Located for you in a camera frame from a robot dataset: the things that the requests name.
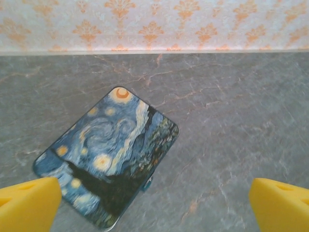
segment orange damask pattern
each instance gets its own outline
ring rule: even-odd
[[[10,18],[4,18],[0,24],[0,33],[4,33],[12,42],[15,42],[22,50],[26,50],[25,40],[31,31],[22,24],[16,24]]]
[[[53,6],[59,5],[57,0],[22,0],[24,4],[32,5],[33,10],[40,17],[43,17],[47,25],[51,26],[51,15],[53,12]]]
[[[160,34],[164,34],[164,31],[156,22],[152,21],[148,26],[144,26],[143,29],[139,31],[139,34],[144,35],[143,37],[147,43],[147,50],[151,50],[152,43],[155,42]]]
[[[213,26],[212,23],[209,23],[206,27],[201,28],[199,31],[195,33],[198,35],[200,44],[198,49],[201,50],[204,43],[206,43],[213,35],[217,35],[217,29]]]
[[[112,10],[112,13],[117,18],[117,27],[118,27],[118,38],[122,39],[125,34],[123,31],[124,20],[126,15],[129,13],[130,8],[135,8],[135,4],[131,0],[109,0],[104,4],[105,7],[109,7]]]
[[[0,0],[0,52],[309,47],[309,0]]]
[[[95,40],[97,34],[101,34],[101,31],[97,29],[97,26],[92,26],[86,19],[82,21],[81,25],[76,25],[76,29],[72,32],[74,34],[79,34],[80,38],[86,42],[88,50],[92,50],[91,43]]]
[[[180,26],[178,27],[179,31],[176,34],[176,38],[179,39],[183,35],[183,29],[186,21],[190,20],[190,17],[193,15],[194,11],[199,11],[200,6],[198,1],[194,0],[181,0],[179,5],[174,7],[174,10],[178,11],[180,17]]]

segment gray marble surface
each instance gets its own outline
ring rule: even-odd
[[[175,121],[180,137],[115,232],[257,232],[253,178],[309,188],[309,54],[0,58],[0,188],[113,86]],[[62,202],[52,232],[96,232]]]

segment wallpaper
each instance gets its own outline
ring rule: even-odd
[[[309,0],[0,0],[0,52],[309,48]]]

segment painted crescent moon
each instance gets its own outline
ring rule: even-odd
[[[127,98],[127,97],[129,96],[129,92],[128,92],[126,89],[121,89],[121,90],[126,91],[125,94],[119,93],[119,90],[120,90],[120,88],[117,89],[117,91],[116,91],[116,96],[117,96],[118,98],[124,99],[124,98]]]
[[[110,93],[110,97],[116,103],[126,104],[133,98],[133,95],[125,88],[117,87],[112,90],[112,92]]]

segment starry night print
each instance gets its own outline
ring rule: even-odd
[[[62,196],[104,230],[114,226],[170,149],[175,123],[116,87],[34,162],[59,180]]]

